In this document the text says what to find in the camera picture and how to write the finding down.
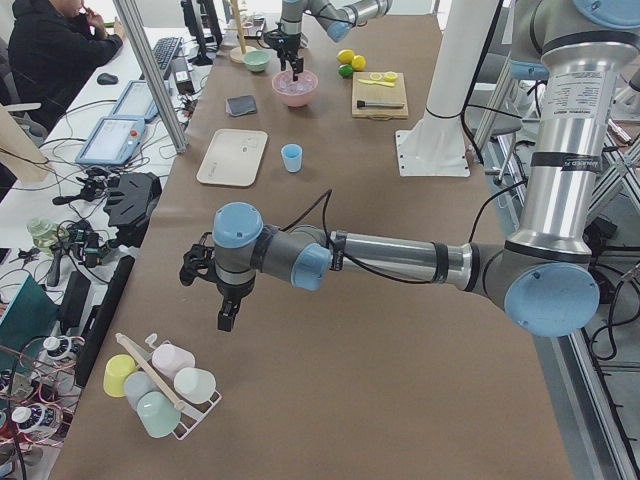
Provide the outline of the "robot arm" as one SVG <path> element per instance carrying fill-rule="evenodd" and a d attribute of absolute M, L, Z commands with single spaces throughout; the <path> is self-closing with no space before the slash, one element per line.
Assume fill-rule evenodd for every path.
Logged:
<path fill-rule="evenodd" d="M 639 53 L 635 1 L 520 1 L 514 60 L 547 71 L 538 138 L 518 228 L 502 245 L 448 246 L 322 227 L 279 228 L 244 202 L 214 217 L 210 273 L 222 294 L 218 326 L 233 328 L 242 299 L 265 273 L 309 291 L 354 266 L 407 284 L 449 283 L 489 299 L 542 337 L 585 326 L 599 304 L 583 239 L 620 70 Z"/>
<path fill-rule="evenodd" d="M 313 17 L 331 40 L 339 42 L 351 29 L 364 25 L 370 19 L 387 15 L 392 4 L 387 0 L 364 0 L 336 7 L 328 0 L 282 1 L 276 27 L 264 33 L 262 39 L 276 51 L 281 70 L 290 66 L 292 80 L 297 81 L 304 71 L 304 59 L 299 56 L 303 43 L 304 14 Z"/>

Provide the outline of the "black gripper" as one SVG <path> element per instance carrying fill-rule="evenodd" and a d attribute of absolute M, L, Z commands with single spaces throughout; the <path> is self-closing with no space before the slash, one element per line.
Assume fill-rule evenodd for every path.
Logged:
<path fill-rule="evenodd" d="M 223 295 L 224 301 L 217 315 L 217 328 L 224 332 L 231 332 L 235 325 L 236 315 L 241 301 L 252 293 L 255 286 L 256 274 L 221 273 L 217 279 L 217 289 Z"/>
<path fill-rule="evenodd" d="M 287 34 L 281 30 L 270 30 L 263 34 L 263 41 L 276 51 L 277 57 L 280 59 L 280 71 L 285 71 L 287 61 L 291 61 L 292 79 L 297 82 L 299 75 L 304 72 L 304 59 L 298 57 L 301 34 Z"/>

